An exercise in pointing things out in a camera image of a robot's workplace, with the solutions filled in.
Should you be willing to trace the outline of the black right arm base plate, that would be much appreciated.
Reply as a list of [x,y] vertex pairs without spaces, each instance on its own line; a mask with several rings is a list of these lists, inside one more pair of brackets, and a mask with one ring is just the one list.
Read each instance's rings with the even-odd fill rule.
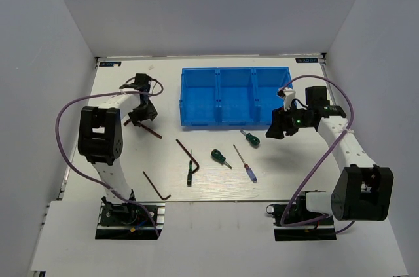
[[[276,242],[309,242],[336,240],[334,220],[328,217],[312,221],[303,226],[284,227],[280,224],[286,202],[269,204],[266,207],[267,216],[273,218],[274,239]],[[306,191],[300,192],[291,209],[285,217],[285,224],[300,223],[322,216],[318,212],[309,212],[306,207]]]

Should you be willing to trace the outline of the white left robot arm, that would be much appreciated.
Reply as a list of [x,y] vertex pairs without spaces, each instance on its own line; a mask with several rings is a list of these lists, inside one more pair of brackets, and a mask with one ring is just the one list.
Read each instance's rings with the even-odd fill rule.
[[106,200],[118,204],[116,216],[125,224],[138,217],[134,191],[128,185],[120,156],[123,150],[122,120],[125,117],[137,124],[154,120],[158,115],[150,101],[153,79],[138,73],[131,84],[120,87],[120,93],[112,95],[98,106],[86,106],[81,110],[78,151],[97,171],[105,184]]

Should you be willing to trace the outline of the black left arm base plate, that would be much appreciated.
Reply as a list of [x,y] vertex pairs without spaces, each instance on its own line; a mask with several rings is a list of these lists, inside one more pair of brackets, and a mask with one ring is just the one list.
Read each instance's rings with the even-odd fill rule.
[[96,240],[157,240],[162,233],[165,204],[145,203],[142,208],[132,204],[101,203],[96,226]]

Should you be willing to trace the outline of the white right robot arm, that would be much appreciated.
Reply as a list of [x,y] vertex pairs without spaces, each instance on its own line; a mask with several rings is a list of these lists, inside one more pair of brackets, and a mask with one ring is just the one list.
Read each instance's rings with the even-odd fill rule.
[[285,207],[280,225],[297,227],[326,217],[339,221],[383,221],[388,216],[393,187],[393,172],[375,163],[363,150],[343,108],[332,105],[324,86],[305,90],[306,106],[297,108],[295,91],[278,90],[283,106],[272,112],[266,136],[283,139],[301,128],[314,128],[328,145],[340,176],[331,192],[304,191],[298,187]]

